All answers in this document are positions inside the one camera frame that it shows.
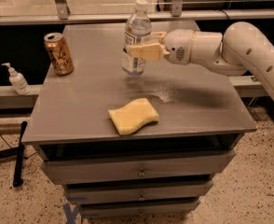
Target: pump bottle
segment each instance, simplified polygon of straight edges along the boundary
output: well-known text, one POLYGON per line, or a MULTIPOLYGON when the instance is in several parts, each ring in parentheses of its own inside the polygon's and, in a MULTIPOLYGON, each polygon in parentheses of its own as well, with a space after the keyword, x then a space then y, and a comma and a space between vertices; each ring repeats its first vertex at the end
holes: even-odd
POLYGON ((2 65, 8 68, 9 82, 18 94, 26 94, 31 90, 23 74, 17 72, 13 67, 10 67, 10 63, 2 63, 2 65))

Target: soda can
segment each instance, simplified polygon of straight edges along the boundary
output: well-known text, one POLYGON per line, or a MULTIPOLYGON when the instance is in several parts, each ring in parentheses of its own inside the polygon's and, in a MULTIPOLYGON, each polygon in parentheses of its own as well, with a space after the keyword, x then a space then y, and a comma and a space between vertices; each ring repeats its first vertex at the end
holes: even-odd
POLYGON ((44 36, 45 48, 51 59, 56 75, 67 75, 74 70, 68 44, 60 33, 50 33, 44 36))

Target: yellow sponge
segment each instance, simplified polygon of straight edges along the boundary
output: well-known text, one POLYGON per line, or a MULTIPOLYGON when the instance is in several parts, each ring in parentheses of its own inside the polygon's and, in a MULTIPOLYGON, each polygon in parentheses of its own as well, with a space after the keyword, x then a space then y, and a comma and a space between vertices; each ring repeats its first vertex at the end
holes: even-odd
POLYGON ((157 111, 146 98, 136 99, 108 112, 120 135, 132 134, 146 123, 158 121, 157 111))

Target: gray table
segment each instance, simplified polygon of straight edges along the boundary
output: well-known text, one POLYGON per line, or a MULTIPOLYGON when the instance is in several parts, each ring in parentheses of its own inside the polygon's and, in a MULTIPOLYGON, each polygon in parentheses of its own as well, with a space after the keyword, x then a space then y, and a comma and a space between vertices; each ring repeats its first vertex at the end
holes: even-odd
MULTIPOLYGON (((65 27, 75 71, 58 77, 49 68, 22 142, 34 146, 42 169, 83 216, 192 210, 255 123, 228 78, 199 65, 147 62, 140 77, 129 77, 121 69, 124 27, 65 27), (108 110, 137 98, 149 100, 159 122, 119 136, 108 110)), ((153 31, 177 28, 198 30, 193 21, 153 23, 153 31)))

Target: speckled floor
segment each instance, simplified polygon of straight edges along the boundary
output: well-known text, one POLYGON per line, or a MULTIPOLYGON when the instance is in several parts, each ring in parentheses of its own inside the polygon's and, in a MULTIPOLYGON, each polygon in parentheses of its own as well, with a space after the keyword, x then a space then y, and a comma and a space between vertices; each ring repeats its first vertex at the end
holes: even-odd
MULTIPOLYGON (((257 131, 246 133, 235 147, 236 157, 214 177, 214 186, 191 213, 115 217, 86 220, 80 215, 75 223, 89 224, 274 224, 274 119, 267 113, 267 103, 259 102, 250 112, 257 131)), ((21 121, 0 119, 0 133, 10 145, 19 141, 21 121)), ((0 138, 0 149, 7 148, 0 138)), ((25 156, 34 153, 26 147, 25 156)), ((24 160, 19 188, 12 187, 15 161, 0 162, 0 224, 5 223, 74 223, 64 208, 68 202, 61 186, 53 185, 40 170, 37 155, 24 160)))

